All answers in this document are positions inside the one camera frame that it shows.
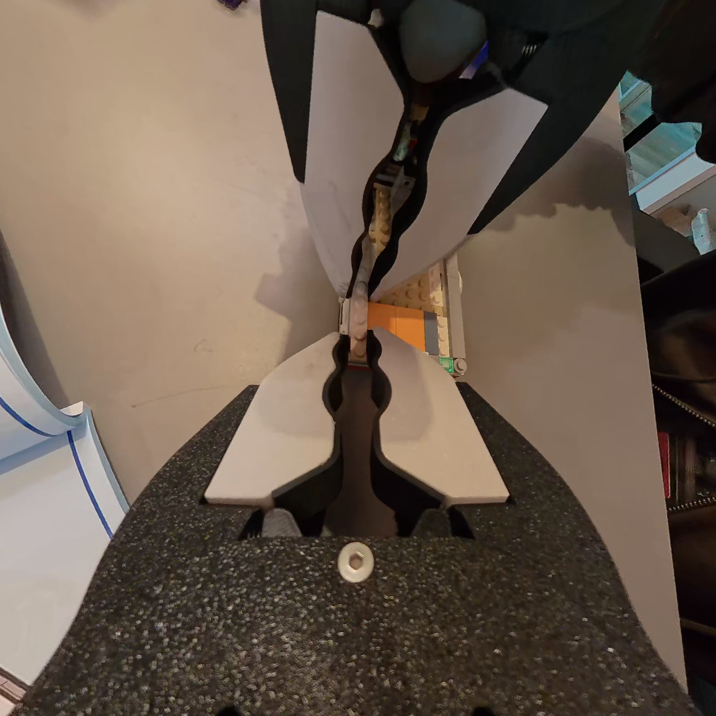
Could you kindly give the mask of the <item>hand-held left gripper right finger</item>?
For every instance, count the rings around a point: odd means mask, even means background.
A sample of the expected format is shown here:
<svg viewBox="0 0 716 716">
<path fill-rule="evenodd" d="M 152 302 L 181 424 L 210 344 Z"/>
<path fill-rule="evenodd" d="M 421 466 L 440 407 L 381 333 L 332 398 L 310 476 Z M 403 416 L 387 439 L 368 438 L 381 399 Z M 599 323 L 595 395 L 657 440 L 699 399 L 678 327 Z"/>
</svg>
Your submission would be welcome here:
<svg viewBox="0 0 716 716">
<path fill-rule="evenodd" d="M 371 335 L 372 485 L 390 508 L 504 503 L 509 492 L 457 383 L 387 329 Z"/>
</svg>

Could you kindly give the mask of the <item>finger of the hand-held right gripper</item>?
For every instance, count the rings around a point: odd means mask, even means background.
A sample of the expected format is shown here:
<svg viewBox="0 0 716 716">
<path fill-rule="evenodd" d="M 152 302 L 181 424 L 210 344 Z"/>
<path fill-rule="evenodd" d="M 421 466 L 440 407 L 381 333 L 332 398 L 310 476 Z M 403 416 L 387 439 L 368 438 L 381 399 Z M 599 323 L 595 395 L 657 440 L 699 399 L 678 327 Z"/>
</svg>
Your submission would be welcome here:
<svg viewBox="0 0 716 716">
<path fill-rule="evenodd" d="M 427 159 L 425 201 L 373 298 L 457 251 L 547 109 L 504 89 L 443 121 Z"/>
<path fill-rule="evenodd" d="M 345 297 L 369 179 L 394 145 L 402 92 L 367 27 L 318 12 L 301 199 L 319 260 Z"/>
</svg>

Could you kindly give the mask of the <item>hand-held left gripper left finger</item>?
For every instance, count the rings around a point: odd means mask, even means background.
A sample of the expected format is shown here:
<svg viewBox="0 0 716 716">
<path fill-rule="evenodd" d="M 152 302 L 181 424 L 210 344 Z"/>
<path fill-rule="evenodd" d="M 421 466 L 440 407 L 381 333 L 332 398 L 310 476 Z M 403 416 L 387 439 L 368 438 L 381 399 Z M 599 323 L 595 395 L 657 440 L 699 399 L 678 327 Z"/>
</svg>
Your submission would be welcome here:
<svg viewBox="0 0 716 716">
<path fill-rule="evenodd" d="M 327 334 L 263 379 L 205 490 L 208 503 L 275 506 L 288 488 L 328 465 L 335 420 L 324 388 L 339 338 Z"/>
</svg>

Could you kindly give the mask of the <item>toy brick model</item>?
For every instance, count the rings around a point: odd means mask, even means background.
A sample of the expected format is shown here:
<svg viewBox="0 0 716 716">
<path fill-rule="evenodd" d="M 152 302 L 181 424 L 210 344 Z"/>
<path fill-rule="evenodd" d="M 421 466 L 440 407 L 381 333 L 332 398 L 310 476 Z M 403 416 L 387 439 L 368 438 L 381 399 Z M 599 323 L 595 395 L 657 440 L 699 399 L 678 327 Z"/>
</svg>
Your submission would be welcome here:
<svg viewBox="0 0 716 716">
<path fill-rule="evenodd" d="M 378 299 L 368 295 L 370 274 L 390 244 L 392 221 L 412 193 L 418 132 L 428 108 L 412 104 L 397 148 L 374 176 L 373 214 L 361 239 L 360 263 L 350 296 L 339 300 L 339 333 L 349 337 L 349 362 L 367 365 L 367 332 L 383 328 L 434 359 L 457 380 L 467 372 L 462 277 L 456 254 L 398 284 Z"/>
</svg>

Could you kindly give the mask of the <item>white sheet with blue lines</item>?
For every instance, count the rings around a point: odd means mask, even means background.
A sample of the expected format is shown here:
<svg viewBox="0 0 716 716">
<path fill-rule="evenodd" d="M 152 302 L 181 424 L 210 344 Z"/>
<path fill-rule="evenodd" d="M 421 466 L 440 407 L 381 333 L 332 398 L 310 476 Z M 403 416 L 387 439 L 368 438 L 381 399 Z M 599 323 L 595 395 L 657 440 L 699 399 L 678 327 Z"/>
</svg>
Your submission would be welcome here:
<svg viewBox="0 0 716 716">
<path fill-rule="evenodd" d="M 42 392 L 1 316 L 1 672 L 29 686 L 129 510 L 84 402 Z"/>
</svg>

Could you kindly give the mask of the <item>black leather bag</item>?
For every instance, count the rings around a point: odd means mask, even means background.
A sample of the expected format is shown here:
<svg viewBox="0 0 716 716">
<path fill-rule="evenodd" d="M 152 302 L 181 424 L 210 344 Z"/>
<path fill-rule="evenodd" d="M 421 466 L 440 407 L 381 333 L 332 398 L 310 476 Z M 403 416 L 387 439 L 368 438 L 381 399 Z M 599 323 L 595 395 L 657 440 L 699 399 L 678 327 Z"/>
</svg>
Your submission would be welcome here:
<svg viewBox="0 0 716 716">
<path fill-rule="evenodd" d="M 715 252 L 641 286 L 687 686 L 715 714 Z"/>
</svg>

